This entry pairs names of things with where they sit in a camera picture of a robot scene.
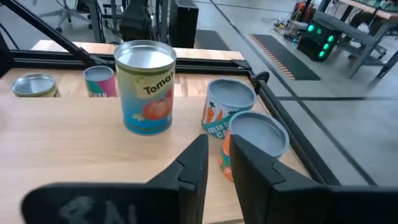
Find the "office chair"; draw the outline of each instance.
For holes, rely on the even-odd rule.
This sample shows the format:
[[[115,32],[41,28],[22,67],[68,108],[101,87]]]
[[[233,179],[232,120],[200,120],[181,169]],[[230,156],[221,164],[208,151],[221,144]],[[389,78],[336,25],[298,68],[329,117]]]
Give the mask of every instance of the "office chair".
[[[91,21],[89,19],[85,18],[84,16],[82,16],[80,14],[81,12],[78,12],[78,11],[75,10],[76,5],[77,5],[77,1],[78,0],[75,0],[74,1],[75,5],[72,8],[70,8],[69,5],[71,5],[70,4],[71,1],[68,1],[69,2],[69,5],[68,5],[67,4],[67,0],[63,0],[62,9],[59,9],[59,10],[56,10],[56,11],[53,11],[53,12],[47,12],[47,13],[44,13],[44,14],[40,14],[39,17],[43,18],[43,17],[50,17],[50,16],[60,16],[60,20],[58,22],[57,28],[55,28],[55,30],[57,30],[58,32],[62,32],[61,25],[63,24],[63,22],[66,19],[68,19],[68,22],[72,22],[72,17],[77,18],[77,19],[82,20],[82,21],[88,22],[89,23],[88,24],[88,28],[92,29],[93,25],[91,24]]]

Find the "can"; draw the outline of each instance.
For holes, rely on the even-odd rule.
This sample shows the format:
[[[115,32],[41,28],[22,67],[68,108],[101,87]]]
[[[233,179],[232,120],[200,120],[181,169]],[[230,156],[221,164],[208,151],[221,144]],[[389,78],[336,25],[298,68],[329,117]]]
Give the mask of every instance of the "can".
[[[89,97],[116,97],[113,70],[107,66],[92,66],[83,71]]]
[[[55,79],[40,73],[18,78],[11,90],[18,97],[61,97]]]
[[[208,134],[224,139],[232,115],[250,110],[255,102],[256,94],[248,85],[231,79],[213,80],[207,86],[202,127]]]
[[[289,148],[286,129],[273,117],[254,111],[242,111],[232,116],[223,141],[218,165],[225,177],[233,181],[229,158],[231,134],[238,134],[260,150],[279,159]]]
[[[170,46],[133,40],[114,52],[123,121],[136,134],[159,134],[172,124],[177,54]]]

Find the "black floor mat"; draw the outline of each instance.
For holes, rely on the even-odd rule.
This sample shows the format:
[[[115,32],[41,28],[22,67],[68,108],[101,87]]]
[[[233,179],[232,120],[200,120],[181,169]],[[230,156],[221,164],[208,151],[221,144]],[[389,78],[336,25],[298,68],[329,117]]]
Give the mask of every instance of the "black floor mat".
[[[250,37],[289,78],[293,80],[320,80],[315,72],[273,36],[251,34]]]
[[[213,30],[197,30],[195,48],[206,50],[230,50],[218,33]]]

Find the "tomato illustration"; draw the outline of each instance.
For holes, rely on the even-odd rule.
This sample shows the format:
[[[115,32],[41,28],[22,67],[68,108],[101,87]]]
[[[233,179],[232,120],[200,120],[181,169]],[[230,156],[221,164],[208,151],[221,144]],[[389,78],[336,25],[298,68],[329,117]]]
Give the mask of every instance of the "tomato illustration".
[[[223,151],[226,156],[229,156],[229,142],[231,141],[231,133],[228,130],[223,142]]]
[[[173,108],[173,98],[168,97],[162,100],[153,101],[145,105],[143,114],[145,119],[160,120],[165,118]]]
[[[169,97],[173,98],[173,96],[174,96],[174,86],[167,91],[166,98]]]

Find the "gold can lid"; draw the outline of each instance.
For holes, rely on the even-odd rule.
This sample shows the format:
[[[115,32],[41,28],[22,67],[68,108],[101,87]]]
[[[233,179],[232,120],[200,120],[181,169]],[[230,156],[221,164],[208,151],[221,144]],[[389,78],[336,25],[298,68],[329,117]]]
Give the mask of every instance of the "gold can lid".
[[[54,89],[56,81],[50,75],[30,74],[18,78],[12,91],[18,96],[39,96]]]

